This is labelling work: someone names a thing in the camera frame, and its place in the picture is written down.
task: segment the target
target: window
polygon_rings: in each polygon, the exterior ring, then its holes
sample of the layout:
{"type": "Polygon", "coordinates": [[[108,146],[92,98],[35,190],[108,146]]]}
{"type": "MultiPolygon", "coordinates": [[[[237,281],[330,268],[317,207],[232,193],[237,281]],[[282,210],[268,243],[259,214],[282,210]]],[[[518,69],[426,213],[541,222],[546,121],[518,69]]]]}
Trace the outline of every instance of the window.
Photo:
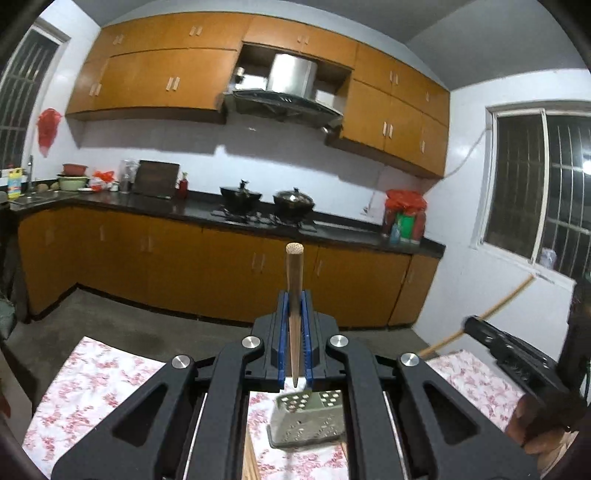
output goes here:
{"type": "Polygon", "coordinates": [[[496,116],[496,162],[483,241],[579,278],[590,270],[591,116],[496,116]]]}
{"type": "Polygon", "coordinates": [[[0,168],[19,167],[41,83],[59,45],[32,28],[0,80],[0,168]]]}

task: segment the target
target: metal screw cap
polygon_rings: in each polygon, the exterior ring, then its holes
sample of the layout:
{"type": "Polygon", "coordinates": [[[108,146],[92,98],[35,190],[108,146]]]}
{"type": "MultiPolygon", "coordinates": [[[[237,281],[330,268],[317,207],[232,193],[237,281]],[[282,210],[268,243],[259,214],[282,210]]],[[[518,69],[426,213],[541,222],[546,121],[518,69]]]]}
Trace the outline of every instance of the metal screw cap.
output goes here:
{"type": "Polygon", "coordinates": [[[414,353],[403,353],[400,357],[400,361],[407,367],[416,367],[418,365],[418,356],[414,353]]]}
{"type": "Polygon", "coordinates": [[[349,343],[349,339],[345,335],[333,335],[330,337],[330,344],[332,346],[341,348],[349,343]]]}
{"type": "Polygon", "coordinates": [[[249,335],[242,339],[242,346],[244,348],[256,348],[261,344],[261,339],[254,335],[249,335]]]}
{"type": "Polygon", "coordinates": [[[191,359],[187,355],[177,355],[173,358],[174,368],[187,368],[191,363],[191,359]]]}

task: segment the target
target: black countertop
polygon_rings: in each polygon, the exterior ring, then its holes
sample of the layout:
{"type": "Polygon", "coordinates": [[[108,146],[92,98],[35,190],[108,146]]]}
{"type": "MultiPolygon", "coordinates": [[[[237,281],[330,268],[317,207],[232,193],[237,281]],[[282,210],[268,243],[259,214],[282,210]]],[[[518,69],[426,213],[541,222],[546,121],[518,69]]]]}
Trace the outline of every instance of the black countertop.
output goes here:
{"type": "Polygon", "coordinates": [[[194,195],[187,200],[164,200],[136,194],[113,192],[76,193],[56,200],[32,205],[11,204],[11,210],[18,217],[57,206],[78,205],[101,209],[112,209],[140,215],[182,220],[220,229],[253,233],[271,238],[289,239],[302,243],[334,245],[337,247],[372,249],[408,255],[424,255],[441,258],[445,245],[427,238],[420,245],[392,245],[379,233],[379,225],[350,220],[333,215],[314,213],[315,232],[298,231],[291,227],[266,225],[262,223],[229,223],[224,218],[213,216],[212,211],[220,209],[215,195],[194,195]]]}

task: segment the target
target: ceiling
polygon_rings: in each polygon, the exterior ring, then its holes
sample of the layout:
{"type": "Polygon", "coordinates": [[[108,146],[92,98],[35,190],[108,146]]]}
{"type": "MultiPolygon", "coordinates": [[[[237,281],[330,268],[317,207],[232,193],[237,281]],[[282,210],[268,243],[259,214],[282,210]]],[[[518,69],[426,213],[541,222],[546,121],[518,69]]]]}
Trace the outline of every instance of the ceiling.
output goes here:
{"type": "MultiPolygon", "coordinates": [[[[150,3],[74,1],[99,25],[150,3]]],[[[200,0],[166,1],[198,9],[200,0]]],[[[257,10],[258,0],[243,1],[252,11],[257,10]]],[[[538,0],[292,2],[354,20],[406,44],[450,90],[517,73],[586,68],[574,45],[538,0]]]]}
{"type": "MultiPolygon", "coordinates": [[[[103,26],[151,0],[74,0],[103,26]]],[[[402,43],[473,0],[293,0],[359,22],[402,43]]]]}
{"type": "Polygon", "coordinates": [[[406,43],[473,0],[292,0],[355,20],[406,43]]]}

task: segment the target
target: electrical wire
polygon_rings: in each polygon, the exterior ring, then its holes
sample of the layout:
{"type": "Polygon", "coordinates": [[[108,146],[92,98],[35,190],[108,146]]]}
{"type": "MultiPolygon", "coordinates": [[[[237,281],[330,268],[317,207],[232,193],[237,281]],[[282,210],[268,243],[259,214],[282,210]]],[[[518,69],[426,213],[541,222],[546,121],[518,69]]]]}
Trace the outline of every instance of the electrical wire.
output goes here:
{"type": "Polygon", "coordinates": [[[447,175],[445,175],[443,177],[443,180],[448,179],[449,177],[451,177],[452,175],[454,175],[455,172],[457,172],[458,170],[460,170],[460,168],[462,168],[465,163],[468,161],[468,158],[470,158],[470,156],[472,155],[472,152],[474,152],[474,150],[476,149],[476,147],[478,146],[478,144],[482,141],[482,139],[484,138],[484,134],[486,133],[487,130],[490,130],[491,127],[484,127],[484,130],[482,130],[482,132],[480,133],[480,136],[478,137],[478,140],[476,140],[476,142],[474,142],[474,144],[470,147],[470,150],[468,150],[468,153],[466,154],[466,156],[464,157],[464,159],[460,162],[460,164],[454,168],[450,173],[448,173],[447,175]]]}

